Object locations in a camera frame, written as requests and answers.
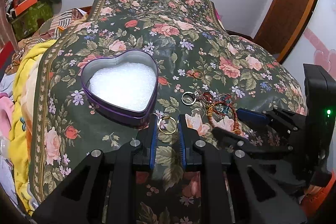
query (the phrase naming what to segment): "door frame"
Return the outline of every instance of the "door frame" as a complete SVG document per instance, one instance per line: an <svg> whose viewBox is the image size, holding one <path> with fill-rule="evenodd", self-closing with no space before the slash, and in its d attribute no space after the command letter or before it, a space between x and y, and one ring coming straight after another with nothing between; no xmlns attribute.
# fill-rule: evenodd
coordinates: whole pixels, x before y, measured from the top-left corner
<svg viewBox="0 0 336 224"><path fill-rule="evenodd" d="M254 41L257 40L258 36L261 35L263 29L265 28L265 26L267 24L267 21L268 21L268 18L270 17L276 2L277 2L277 0L272 1L265 18L264 18L262 24L259 27L259 30L257 31L257 33L256 33L256 35L253 39ZM294 48L294 46L296 45L296 43L300 39L303 31L305 30L305 28L306 28L306 26L307 26L307 24L308 24L308 22L311 18L311 15L312 15L312 13L315 9L316 3L317 3L317 0L309 0L308 1L307 7L306 7L305 11L303 12L303 15L302 15L297 27L295 28L292 36L290 37L290 39L288 40L285 47L280 52L280 54L277 58L277 61L280 64L282 64L284 62L284 60L287 58L287 56L290 54L290 52L292 51L292 49Z"/></svg>
<svg viewBox="0 0 336 224"><path fill-rule="evenodd" d="M307 27L309 20L311 16L313 15L313 12L315 10L316 4L318 0L308 0L307 7L305 11L303 12L303 15L295 28L292 36L288 40L287 44L283 48L283 50L280 52L277 61L282 64L285 59L288 57L288 55L291 53L293 48L295 47L296 43L301 38L301 35L303 34L305 28Z"/></svg>
<svg viewBox="0 0 336 224"><path fill-rule="evenodd" d="M277 2L277 0L272 0L272 3L271 3L271 5L270 5L270 7L268 9L268 12L267 12L264 20L262 21L262 24L260 25L259 30L257 31L254 39L253 39L254 41L257 40L258 36L260 36L260 34L262 33L263 29L265 28L265 25L267 24L268 18L270 17L270 15L271 15L271 13L273 11L273 8L274 8L276 2Z"/></svg>

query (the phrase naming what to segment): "bed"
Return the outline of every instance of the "bed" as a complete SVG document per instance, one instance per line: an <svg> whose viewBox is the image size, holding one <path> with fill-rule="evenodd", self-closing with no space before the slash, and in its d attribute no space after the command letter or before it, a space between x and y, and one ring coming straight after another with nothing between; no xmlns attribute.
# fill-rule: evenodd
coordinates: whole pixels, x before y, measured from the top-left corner
<svg viewBox="0 0 336 224"><path fill-rule="evenodd" d="M277 106L305 114L297 81L262 47L229 36L211 1L95 0L87 21L66 29L27 80L33 87L26 97L35 99L27 100L30 110L22 112L31 120L27 175L36 203L45 200L90 151L116 150L136 137L138 129L100 115L80 82L89 61L132 48L148 52L158 64L155 114L174 118L185 114L188 126L215 146L204 107L184 105L183 92L230 93L235 108L262 111ZM192 77L196 70L203 73L202 79ZM230 117L215 120L216 126L232 131ZM257 146L286 142L272 130L257 131L242 123L240 129ZM176 141L176 134L159 134L153 172L136 174L138 223L199 222L200 175L183 172L173 148Z"/></svg>

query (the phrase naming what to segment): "orange box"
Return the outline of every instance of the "orange box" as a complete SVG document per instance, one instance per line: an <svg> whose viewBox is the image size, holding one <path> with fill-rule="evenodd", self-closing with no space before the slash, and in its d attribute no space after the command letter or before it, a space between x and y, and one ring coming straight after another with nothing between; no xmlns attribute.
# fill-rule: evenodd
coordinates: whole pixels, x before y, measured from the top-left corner
<svg viewBox="0 0 336 224"><path fill-rule="evenodd" d="M20 3L15 8L15 15L18 16L22 12L24 12L26 9L28 9L30 6L34 5L37 2L37 0L25 0L24 2Z"/></svg>

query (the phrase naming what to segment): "purple heart-shaped box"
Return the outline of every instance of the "purple heart-shaped box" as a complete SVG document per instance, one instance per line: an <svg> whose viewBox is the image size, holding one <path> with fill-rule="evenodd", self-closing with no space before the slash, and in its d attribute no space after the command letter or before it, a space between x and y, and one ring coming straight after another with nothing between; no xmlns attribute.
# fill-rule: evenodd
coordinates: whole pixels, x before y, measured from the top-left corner
<svg viewBox="0 0 336 224"><path fill-rule="evenodd" d="M153 89L153 93L148 102L148 105L143 111L133 111L110 104L94 95L88 89L90 79L95 74L95 72L97 72L102 68L109 68L126 62L144 64L152 68L152 70L155 73L156 85ZM128 50L116 57L97 58L90 61L84 66L82 70L81 80L82 80L82 87L84 89L85 94L87 95L89 102L99 106L96 108L98 112L117 122L136 127L146 123L147 120L149 119L149 115L154 110L158 91L158 84L157 84L158 77L159 77L159 70L152 56L141 50Z"/></svg>

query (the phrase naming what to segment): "yellow blanket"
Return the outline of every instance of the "yellow blanket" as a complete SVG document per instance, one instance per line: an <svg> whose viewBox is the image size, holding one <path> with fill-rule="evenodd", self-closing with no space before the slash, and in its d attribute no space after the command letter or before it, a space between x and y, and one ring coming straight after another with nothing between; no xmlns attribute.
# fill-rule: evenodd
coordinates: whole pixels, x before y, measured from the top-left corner
<svg viewBox="0 0 336 224"><path fill-rule="evenodd" d="M12 129L9 133L9 157L14 164L16 193L22 200L27 211L31 210L29 206L29 199L31 197L27 193L29 160L26 141L26 123L21 111L21 96L33 65L55 42L56 40L49 40L35 45L21 61L13 83L15 105Z"/></svg>

